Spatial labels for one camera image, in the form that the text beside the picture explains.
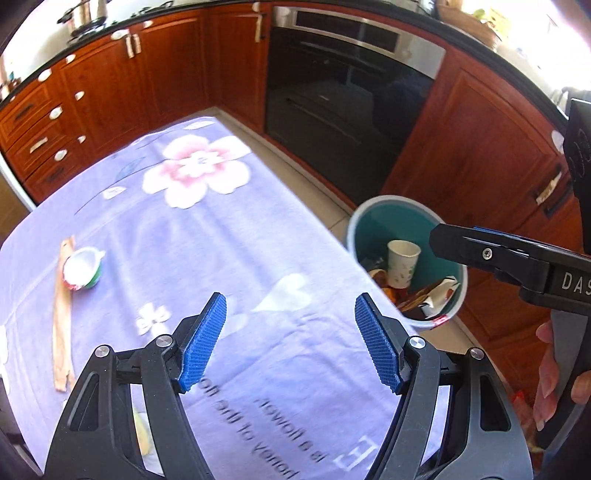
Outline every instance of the kitchen counter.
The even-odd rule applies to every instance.
[[[530,79],[526,74],[505,60],[499,54],[495,53],[487,46],[465,34],[464,32],[447,25],[435,18],[414,11],[398,7],[386,1],[381,0],[316,0],[320,4],[337,5],[342,7],[355,8],[362,11],[371,12],[377,15],[392,18],[394,20],[413,25],[426,32],[440,37],[445,42],[469,54],[479,62],[493,70],[500,77],[504,78],[509,84],[513,85],[522,95],[524,95],[563,135],[566,131],[567,117],[565,114],[548,98],[548,96]],[[162,10],[147,12],[143,15],[128,18],[109,25],[94,35],[87,37],[69,45],[58,55],[48,59],[34,73],[24,79],[23,83],[17,87],[3,102],[0,103],[0,109],[3,108],[18,92],[32,80],[36,79],[41,72],[54,64],[56,61],[67,57],[79,48],[101,38],[110,35],[116,30],[121,30],[130,25],[147,21],[160,15],[175,12],[183,12],[196,8],[210,7],[212,5],[240,4],[243,0],[198,0],[195,3],[176,5]]]

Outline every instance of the table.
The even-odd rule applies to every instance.
[[[70,235],[77,248],[106,252],[98,285],[73,294],[75,373],[98,345],[141,348],[219,291],[228,319],[204,378],[183,396],[214,476],[365,477],[398,398],[379,381],[355,324],[355,298],[367,291],[383,314],[401,315],[212,117],[146,135],[95,164],[0,249],[4,376],[41,468],[67,400],[53,386],[51,329],[59,246]],[[132,394],[146,421],[141,387]],[[448,395],[442,387],[426,455],[440,445]],[[161,472],[153,448],[144,461]]]

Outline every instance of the small bowl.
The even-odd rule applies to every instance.
[[[64,262],[62,278],[70,290],[92,288],[99,281],[100,261],[105,252],[94,247],[76,250]]]

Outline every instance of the cooking pot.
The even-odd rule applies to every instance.
[[[104,25],[107,21],[108,0],[82,0],[66,10],[57,22],[66,24],[70,35],[78,37],[83,33]]]

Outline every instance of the teal trash bin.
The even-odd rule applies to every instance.
[[[460,287],[435,320],[411,320],[415,328],[431,329],[458,313],[468,288],[468,270],[449,260],[435,257],[429,246],[431,230],[443,223],[439,215],[421,203],[396,195],[383,195],[367,200],[355,211],[347,229],[347,249],[358,262],[367,258],[388,259],[388,242],[406,240],[421,247],[411,291],[453,275]]]

